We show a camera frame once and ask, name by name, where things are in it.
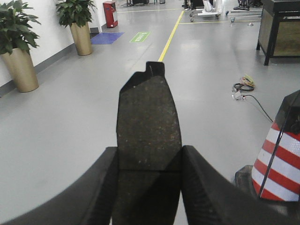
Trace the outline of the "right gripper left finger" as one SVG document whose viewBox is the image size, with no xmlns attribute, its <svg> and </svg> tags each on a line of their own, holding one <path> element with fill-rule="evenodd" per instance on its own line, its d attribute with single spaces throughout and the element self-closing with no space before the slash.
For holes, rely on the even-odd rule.
<svg viewBox="0 0 300 225">
<path fill-rule="evenodd" d="M 7 225 L 108 225 L 117 193 L 118 156 L 107 147 L 73 184 Z"/>
</svg>

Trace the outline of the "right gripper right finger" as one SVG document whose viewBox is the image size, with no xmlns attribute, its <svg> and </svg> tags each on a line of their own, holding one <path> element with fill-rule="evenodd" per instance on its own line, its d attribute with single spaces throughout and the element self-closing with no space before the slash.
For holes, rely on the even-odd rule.
<svg viewBox="0 0 300 225">
<path fill-rule="evenodd" d="M 182 148 L 182 198 L 190 225 L 298 225 L 234 186 L 191 145 Z"/>
</svg>

